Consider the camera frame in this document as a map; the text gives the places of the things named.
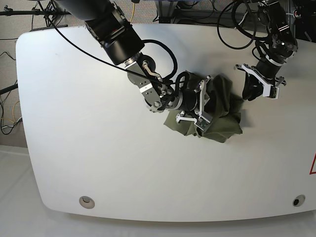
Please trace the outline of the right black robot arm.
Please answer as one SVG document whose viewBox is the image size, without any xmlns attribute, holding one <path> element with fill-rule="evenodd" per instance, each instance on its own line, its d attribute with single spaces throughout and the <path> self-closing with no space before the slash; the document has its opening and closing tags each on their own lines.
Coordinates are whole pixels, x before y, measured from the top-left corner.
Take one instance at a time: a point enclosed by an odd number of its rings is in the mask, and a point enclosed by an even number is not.
<svg viewBox="0 0 316 237">
<path fill-rule="evenodd" d="M 160 41 L 141 39 L 115 3 L 109 0 L 60 0 L 59 4 L 85 23 L 115 66 L 125 64 L 128 79 L 139 88 L 150 111 L 177 110 L 183 115 L 195 115 L 198 94 L 188 88 L 190 74 L 177 74 L 174 53 Z M 147 43 L 157 44 L 169 54 L 173 66 L 170 74 L 165 77 L 158 74 L 153 58 L 141 52 Z"/>
</svg>

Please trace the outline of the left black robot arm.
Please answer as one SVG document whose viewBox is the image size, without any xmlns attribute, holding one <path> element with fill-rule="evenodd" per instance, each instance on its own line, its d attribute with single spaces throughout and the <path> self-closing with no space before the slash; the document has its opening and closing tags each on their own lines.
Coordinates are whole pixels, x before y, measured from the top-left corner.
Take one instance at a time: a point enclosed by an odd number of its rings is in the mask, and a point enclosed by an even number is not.
<svg viewBox="0 0 316 237">
<path fill-rule="evenodd" d="M 252 101 L 259 96 L 277 99 L 279 86 L 286 85 L 284 77 L 277 77 L 281 67 L 298 50 L 297 40 L 292 35 L 287 22 L 286 12 L 277 0 L 257 1 L 257 16 L 266 27 L 268 36 L 265 40 L 256 40 L 259 53 L 256 66 L 242 64 L 238 69 L 245 72 L 242 92 L 244 100 Z"/>
</svg>

